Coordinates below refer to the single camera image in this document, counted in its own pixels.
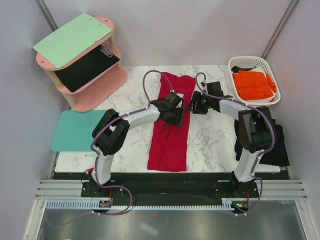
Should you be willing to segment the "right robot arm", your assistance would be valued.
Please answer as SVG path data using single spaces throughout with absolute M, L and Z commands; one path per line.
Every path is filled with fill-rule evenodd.
M 276 143 L 275 124 L 268 106 L 253 107 L 241 101 L 224 96 L 220 82 L 207 84 L 209 90 L 218 94 L 209 95 L 204 91 L 194 91 L 187 110 L 205 115 L 209 109 L 234 118 L 238 127 L 235 130 L 242 153 L 233 174 L 236 178 L 229 184 L 229 191 L 235 197 L 247 191 L 246 182 L 254 179 L 256 167 L 262 156 L 271 151 Z

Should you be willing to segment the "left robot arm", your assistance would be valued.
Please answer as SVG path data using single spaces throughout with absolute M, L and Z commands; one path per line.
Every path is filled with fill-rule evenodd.
M 113 159 L 124 145 L 130 130 L 158 121 L 180 127 L 184 110 L 184 95 L 174 91 L 131 112 L 119 113 L 112 108 L 107 110 L 92 132 L 90 149 L 96 153 L 92 191 L 99 197 L 109 193 Z

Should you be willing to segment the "red t shirt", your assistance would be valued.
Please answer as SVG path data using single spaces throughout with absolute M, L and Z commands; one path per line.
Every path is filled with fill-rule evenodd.
M 160 78 L 158 97 L 165 98 L 172 84 L 177 94 L 183 94 L 183 107 L 187 108 L 195 89 L 195 79 L 188 75 L 176 76 L 169 72 Z M 175 126 L 162 120 L 153 125 L 147 169 L 164 172 L 185 172 L 187 170 L 187 143 L 190 126 L 190 112 L 184 112 L 182 125 Z

